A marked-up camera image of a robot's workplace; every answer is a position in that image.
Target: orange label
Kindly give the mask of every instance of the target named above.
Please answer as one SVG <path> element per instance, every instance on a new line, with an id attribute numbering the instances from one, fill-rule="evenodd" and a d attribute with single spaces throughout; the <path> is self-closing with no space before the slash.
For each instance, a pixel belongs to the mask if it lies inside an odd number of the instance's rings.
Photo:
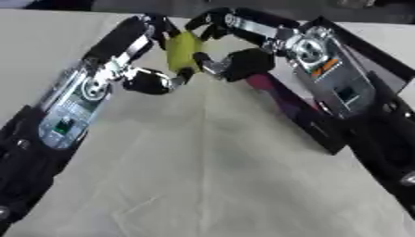
<path id="1" fill-rule="evenodd" d="M 329 69 L 331 69 L 336 63 L 338 62 L 337 59 L 331 59 L 329 60 L 326 64 L 324 64 L 324 66 L 322 66 L 321 68 L 315 69 L 312 73 L 311 76 L 313 78 L 318 78 L 319 76 L 321 76 L 321 74 L 323 74 L 324 72 L 328 71 Z"/>
<path id="2" fill-rule="evenodd" d="M 329 70 L 329 69 L 332 68 L 332 66 L 334 66 L 334 64 L 337 63 L 337 61 L 338 61 L 337 59 L 332 59 L 332 60 L 328 61 L 322 68 L 324 70 Z"/>

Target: white cloth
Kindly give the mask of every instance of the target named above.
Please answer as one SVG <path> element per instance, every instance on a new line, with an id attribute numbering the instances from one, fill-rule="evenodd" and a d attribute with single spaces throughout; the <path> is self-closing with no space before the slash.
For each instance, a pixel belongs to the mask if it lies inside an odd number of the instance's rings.
<path id="1" fill-rule="evenodd" d="M 0 124 L 126 17 L 1 10 Z M 343 25 L 415 66 L 414 26 Z M 219 59 L 248 46 L 227 37 L 208 49 Z M 165 60 L 155 48 L 139 64 L 166 70 Z M 7 237 L 414 235 L 349 149 L 328 156 L 244 83 L 197 75 L 167 96 L 116 90 L 55 186 Z"/>

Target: robotic hand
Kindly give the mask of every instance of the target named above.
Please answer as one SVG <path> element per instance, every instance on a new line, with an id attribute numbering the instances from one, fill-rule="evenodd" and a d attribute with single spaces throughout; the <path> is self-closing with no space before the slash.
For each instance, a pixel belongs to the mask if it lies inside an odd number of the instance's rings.
<path id="1" fill-rule="evenodd" d="M 183 69 L 170 78 L 132 66 L 153 40 L 180 32 L 165 17 L 143 14 L 121 22 L 65 70 L 34 106 L 25 106 L 0 130 L 0 235 L 24 218 L 52 186 L 84 140 L 89 125 L 110 97 L 112 83 L 126 90 L 166 94 L 192 77 Z"/>
<path id="2" fill-rule="evenodd" d="M 192 19 L 185 28 L 194 31 L 204 25 L 209 26 L 200 36 L 202 41 L 210 38 L 218 40 L 231 34 L 256 46 L 265 47 L 277 32 L 295 29 L 299 23 L 248 8 L 219 8 Z M 195 61 L 205 72 L 229 82 L 239 81 L 275 67 L 274 55 L 260 48 L 231 53 L 221 62 L 214 62 L 208 55 L 198 53 Z"/>
<path id="3" fill-rule="evenodd" d="M 210 22 L 213 25 L 202 39 L 231 33 L 258 48 L 229 54 L 221 62 L 196 53 L 201 70 L 239 81 L 267 74 L 276 56 L 285 57 L 330 127 L 415 218 L 415 115 L 383 80 L 360 65 L 332 29 L 306 28 L 257 11 L 223 8 L 191 20 L 186 29 Z"/>

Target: yellow ball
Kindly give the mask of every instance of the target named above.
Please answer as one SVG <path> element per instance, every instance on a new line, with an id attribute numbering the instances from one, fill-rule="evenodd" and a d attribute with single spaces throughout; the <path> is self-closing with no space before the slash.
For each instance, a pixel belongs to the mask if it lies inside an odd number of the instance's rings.
<path id="1" fill-rule="evenodd" d="M 189 31 L 185 31 L 166 42 L 169 70 L 179 72 L 180 69 L 192 68 L 195 72 L 199 67 L 193 60 L 193 54 L 202 51 L 202 41 Z"/>

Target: black base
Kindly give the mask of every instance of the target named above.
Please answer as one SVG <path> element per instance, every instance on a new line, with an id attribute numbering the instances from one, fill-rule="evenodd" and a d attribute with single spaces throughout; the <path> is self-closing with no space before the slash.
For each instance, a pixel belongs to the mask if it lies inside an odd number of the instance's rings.
<path id="1" fill-rule="evenodd" d="M 91 11 L 94 0 L 43 0 L 26 6 L 33 10 Z"/>

